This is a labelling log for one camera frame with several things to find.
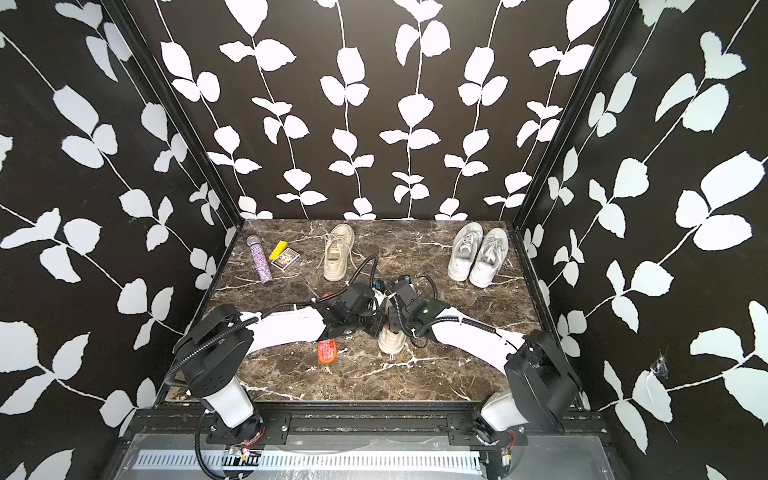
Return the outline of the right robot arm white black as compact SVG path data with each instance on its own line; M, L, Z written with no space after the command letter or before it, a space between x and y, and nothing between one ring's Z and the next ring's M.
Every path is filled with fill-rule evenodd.
M582 383L551 336L481 322L434 294L418 293L407 277L388 283L385 291L396 328L406 336L455 347L504 374L507 389L490 395L476 411L478 432L492 438L516 427L545 432L561 428Z

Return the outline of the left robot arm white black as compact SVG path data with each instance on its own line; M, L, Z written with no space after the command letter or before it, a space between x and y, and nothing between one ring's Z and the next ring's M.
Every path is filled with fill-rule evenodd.
M367 257L344 288L321 299L283 302L251 316L233 304L215 307L174 346L164 383L188 391L229 429L257 422L256 407L237 379L245 357L359 330L375 336L382 305L374 289L377 266L376 255Z

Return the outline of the red orange insole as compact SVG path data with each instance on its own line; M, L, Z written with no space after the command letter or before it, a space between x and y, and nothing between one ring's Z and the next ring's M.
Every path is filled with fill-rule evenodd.
M337 355L338 348L334 340L323 340L317 343L317 358L321 364L333 363Z

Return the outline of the beige lace sneaker one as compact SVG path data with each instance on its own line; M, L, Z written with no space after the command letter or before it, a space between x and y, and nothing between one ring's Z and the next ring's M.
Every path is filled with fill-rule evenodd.
M347 223L336 225L326 235L322 263L323 276L326 280L336 282L346 276L354 241L354 231Z
M378 346L387 355L397 355L404 349L406 339L403 332L393 332L385 324L378 335Z

